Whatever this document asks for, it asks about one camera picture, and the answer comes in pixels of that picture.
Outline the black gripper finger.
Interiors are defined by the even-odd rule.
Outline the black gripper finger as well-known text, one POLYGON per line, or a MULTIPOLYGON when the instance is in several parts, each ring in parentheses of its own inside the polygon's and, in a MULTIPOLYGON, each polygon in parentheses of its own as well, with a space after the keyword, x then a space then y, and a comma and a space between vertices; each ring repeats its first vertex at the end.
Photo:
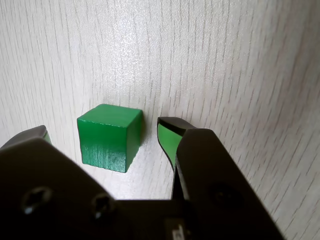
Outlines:
POLYGON ((3 240, 106 240, 112 199, 52 146, 44 125, 22 131, 0 149, 0 237, 3 240))

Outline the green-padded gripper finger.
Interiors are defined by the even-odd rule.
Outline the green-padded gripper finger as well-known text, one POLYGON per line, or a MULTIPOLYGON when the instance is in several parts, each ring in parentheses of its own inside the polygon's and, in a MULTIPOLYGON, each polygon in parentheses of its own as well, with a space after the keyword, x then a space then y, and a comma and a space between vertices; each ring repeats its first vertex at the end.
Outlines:
POLYGON ((217 135, 179 117, 157 119, 158 142, 174 171, 172 196, 191 205, 200 240, 281 240, 283 235, 217 135))

